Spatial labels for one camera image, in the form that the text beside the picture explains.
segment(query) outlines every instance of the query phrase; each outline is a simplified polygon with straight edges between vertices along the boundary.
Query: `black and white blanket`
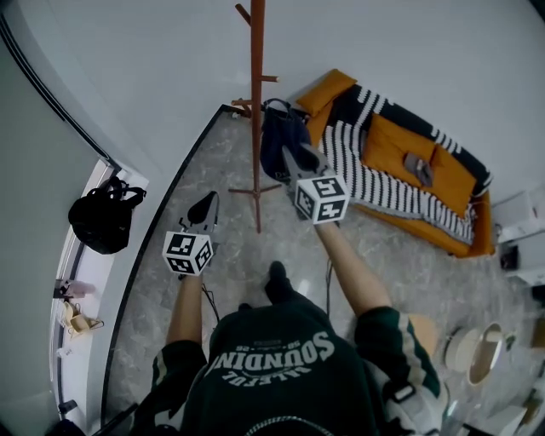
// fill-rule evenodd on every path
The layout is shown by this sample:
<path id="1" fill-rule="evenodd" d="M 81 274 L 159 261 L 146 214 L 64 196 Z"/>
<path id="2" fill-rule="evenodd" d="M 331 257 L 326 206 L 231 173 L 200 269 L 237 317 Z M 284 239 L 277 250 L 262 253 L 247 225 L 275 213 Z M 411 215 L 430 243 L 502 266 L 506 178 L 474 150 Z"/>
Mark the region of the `black and white blanket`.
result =
<path id="1" fill-rule="evenodd" d="M 445 132 L 389 99 L 354 85 L 335 99 L 319 142 L 319 150 L 334 171 L 344 177 L 353 201 L 389 215 L 424 220 L 454 239 L 471 244 L 474 218 L 471 204 L 461 218 L 433 194 L 361 164 L 362 139 L 370 127 L 373 112 L 435 141 L 450 152 L 477 180 L 473 190 L 475 197 L 486 192 L 492 181 L 486 167 Z"/>

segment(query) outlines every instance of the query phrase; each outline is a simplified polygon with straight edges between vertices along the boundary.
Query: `fiducial marker cube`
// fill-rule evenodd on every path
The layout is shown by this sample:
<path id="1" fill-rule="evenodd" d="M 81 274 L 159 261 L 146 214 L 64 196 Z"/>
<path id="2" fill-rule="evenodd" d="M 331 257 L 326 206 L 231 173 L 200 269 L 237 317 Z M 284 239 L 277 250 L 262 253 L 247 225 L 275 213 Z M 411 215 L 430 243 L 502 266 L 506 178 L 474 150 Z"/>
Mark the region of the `fiducial marker cube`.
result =
<path id="1" fill-rule="evenodd" d="M 176 274 L 200 276 L 213 254 L 212 242 L 207 235 L 167 232 L 164 239 L 164 261 Z"/>
<path id="2" fill-rule="evenodd" d="M 297 181 L 295 206 L 313 224 L 342 220 L 349 200 L 347 185 L 340 175 Z"/>

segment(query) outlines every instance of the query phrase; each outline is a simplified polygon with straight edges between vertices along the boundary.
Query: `gray tile floor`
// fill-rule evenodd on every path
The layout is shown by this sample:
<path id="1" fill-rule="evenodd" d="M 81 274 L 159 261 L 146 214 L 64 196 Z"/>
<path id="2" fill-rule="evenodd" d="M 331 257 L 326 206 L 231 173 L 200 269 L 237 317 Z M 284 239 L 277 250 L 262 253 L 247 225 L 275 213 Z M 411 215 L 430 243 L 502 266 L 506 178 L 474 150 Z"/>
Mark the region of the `gray tile floor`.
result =
<path id="1" fill-rule="evenodd" d="M 251 186 L 250 150 L 249 122 L 221 115 L 174 190 L 143 256 L 123 316 L 112 362 L 107 417 L 141 402 L 149 391 L 152 361 L 164 344 L 179 284 L 161 256 L 164 234 L 178 230 L 180 211 L 209 190 L 216 190 L 221 198 L 214 236 L 221 245 L 204 282 L 214 291 L 220 316 L 235 311 L 243 301 L 254 306 L 268 304 L 262 285 L 273 260 L 286 265 L 296 289 L 307 280 L 307 296 L 324 307 L 327 257 L 312 226 L 297 220 L 284 189 L 264 194 L 261 235 L 255 232 L 250 197 L 227 192 L 228 187 Z M 264 186 L 271 183 L 262 176 Z M 459 421 L 478 420 L 504 405 L 522 402 L 545 357 L 529 348 L 533 320 L 541 311 L 528 289 L 503 277 L 495 256 L 458 260 L 354 210 L 347 212 L 342 231 L 383 278 L 399 310 L 422 313 L 437 323 L 441 339 L 433 361 L 452 399 L 458 400 L 444 434 L 453 434 Z M 208 301 L 203 300 L 207 353 L 215 318 Z M 335 280 L 331 321 L 340 336 L 350 338 L 355 319 Z M 484 327 L 491 321 L 516 332 L 518 339 L 511 352 L 502 354 L 487 381 L 481 387 L 470 387 L 463 375 L 444 367 L 447 336 L 456 327 Z"/>

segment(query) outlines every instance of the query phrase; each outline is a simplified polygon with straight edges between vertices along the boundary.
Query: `coat rack pole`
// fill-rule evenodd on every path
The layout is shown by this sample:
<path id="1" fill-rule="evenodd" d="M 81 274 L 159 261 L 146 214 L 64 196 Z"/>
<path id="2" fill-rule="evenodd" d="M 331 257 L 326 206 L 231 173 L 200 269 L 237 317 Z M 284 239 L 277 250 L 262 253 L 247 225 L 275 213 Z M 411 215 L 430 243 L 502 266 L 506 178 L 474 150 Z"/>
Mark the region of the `coat rack pole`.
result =
<path id="1" fill-rule="evenodd" d="M 265 0 L 251 0 L 250 13 L 240 4 L 236 5 L 237 11 L 250 25 L 250 53 L 251 53 L 251 126 L 252 126 L 252 171 L 254 176 L 253 191 L 246 189 L 229 189 L 229 192 L 250 194 L 255 202 L 255 224 L 257 232 L 261 233 L 261 193 L 276 189 L 281 185 L 274 185 L 264 189 L 260 186 L 261 149 L 261 82 L 277 81 L 276 76 L 263 76 L 263 33 L 265 27 Z M 234 100 L 234 105 L 245 106 L 247 100 Z"/>

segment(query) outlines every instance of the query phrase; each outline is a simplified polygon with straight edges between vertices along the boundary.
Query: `forearm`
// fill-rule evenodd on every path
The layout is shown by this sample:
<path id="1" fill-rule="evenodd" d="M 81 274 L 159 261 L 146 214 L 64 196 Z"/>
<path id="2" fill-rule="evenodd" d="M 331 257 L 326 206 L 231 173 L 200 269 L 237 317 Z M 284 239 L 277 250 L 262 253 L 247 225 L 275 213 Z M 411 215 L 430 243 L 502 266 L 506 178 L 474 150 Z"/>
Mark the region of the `forearm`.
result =
<path id="1" fill-rule="evenodd" d="M 186 276 L 181 281 L 170 320 L 167 345 L 176 341 L 193 341 L 198 344 L 203 342 L 202 284 L 203 280 L 200 277 Z"/>
<path id="2" fill-rule="evenodd" d="M 318 224 L 316 232 L 324 244 L 342 291 L 356 316 L 375 307 L 392 306 L 386 287 L 356 254 L 335 223 Z"/>

